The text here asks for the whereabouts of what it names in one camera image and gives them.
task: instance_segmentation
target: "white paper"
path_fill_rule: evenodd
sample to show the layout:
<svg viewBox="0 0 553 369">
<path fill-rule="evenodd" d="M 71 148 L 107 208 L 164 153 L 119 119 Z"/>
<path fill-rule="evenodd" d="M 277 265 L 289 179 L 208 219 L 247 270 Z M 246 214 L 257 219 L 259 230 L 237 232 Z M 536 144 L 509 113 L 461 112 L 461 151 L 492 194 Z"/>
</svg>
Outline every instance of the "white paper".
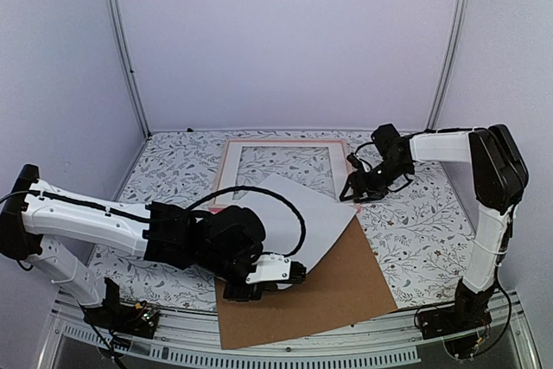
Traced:
<svg viewBox="0 0 553 369">
<path fill-rule="evenodd" d="M 305 265 L 308 272 L 332 248 L 357 212 L 351 205 L 337 202 L 280 175 L 270 175 L 257 186 L 289 200 L 305 219 L 305 242 L 291 259 Z M 264 251 L 286 254 L 294 249 L 300 238 L 300 222 L 281 201 L 248 192 L 237 205 L 249 207 L 263 222 L 266 233 Z"/>
</svg>

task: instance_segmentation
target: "floral tablecloth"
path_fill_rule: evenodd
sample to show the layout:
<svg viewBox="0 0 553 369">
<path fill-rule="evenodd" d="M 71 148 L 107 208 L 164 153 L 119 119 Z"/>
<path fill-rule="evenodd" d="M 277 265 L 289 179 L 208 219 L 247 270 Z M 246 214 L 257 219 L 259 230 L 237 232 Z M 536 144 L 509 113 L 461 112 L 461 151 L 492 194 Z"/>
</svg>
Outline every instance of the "floral tablecloth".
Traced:
<svg viewBox="0 0 553 369">
<path fill-rule="evenodd" d="M 354 149 L 369 141 L 370 133 L 158 133 L 149 140 L 120 200 L 157 200 L 186 207 L 213 189 L 226 139 L 232 137 L 340 138 Z M 361 151 L 365 159 L 378 163 L 374 148 Z M 258 184 L 271 173 L 324 194 L 335 194 L 327 149 L 246 148 L 237 184 Z M 416 179 L 410 186 L 382 201 L 363 205 L 358 217 L 399 308 L 453 299 L 457 280 L 470 258 L 474 233 L 439 163 L 417 163 Z M 213 276 L 200 267 L 177 270 L 102 245 L 95 248 L 90 266 L 97 276 L 118 283 L 126 299 L 145 299 L 171 308 L 216 310 Z"/>
</svg>

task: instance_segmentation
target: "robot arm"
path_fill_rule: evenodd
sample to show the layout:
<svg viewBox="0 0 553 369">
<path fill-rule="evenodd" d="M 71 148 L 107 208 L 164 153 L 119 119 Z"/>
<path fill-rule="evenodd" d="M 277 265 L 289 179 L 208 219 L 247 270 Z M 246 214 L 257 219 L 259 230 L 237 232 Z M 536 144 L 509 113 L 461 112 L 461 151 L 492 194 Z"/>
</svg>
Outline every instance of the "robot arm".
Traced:
<svg viewBox="0 0 553 369">
<path fill-rule="evenodd" d="M 265 289 L 301 283 L 306 276 L 301 264 L 264 252 L 264 226 L 247 208 L 211 214 L 158 202 L 94 199 L 48 184 L 32 165 L 23 168 L 13 192 L 0 214 L 0 252 L 46 273 L 76 298 L 94 326 L 151 338 L 156 308 L 145 302 L 123 305 L 118 286 L 109 278 L 97 279 L 56 236 L 108 245 L 182 270 L 198 264 L 226 281 L 228 300 L 258 300 Z"/>
<path fill-rule="evenodd" d="M 441 130 L 401 137 L 392 124 L 372 134 L 383 161 L 374 169 L 355 154 L 348 161 L 357 169 L 347 179 L 341 200 L 383 199 L 402 175 L 415 173 L 414 162 L 468 162 L 480 204 L 474 248 L 455 292 L 448 317 L 439 310 L 418 314 L 425 338 L 478 327 L 491 320 L 486 306 L 496 287 L 497 266 L 503 259 L 512 220 L 528 183 L 528 171 L 511 133 L 504 125 L 488 129 Z"/>
</svg>

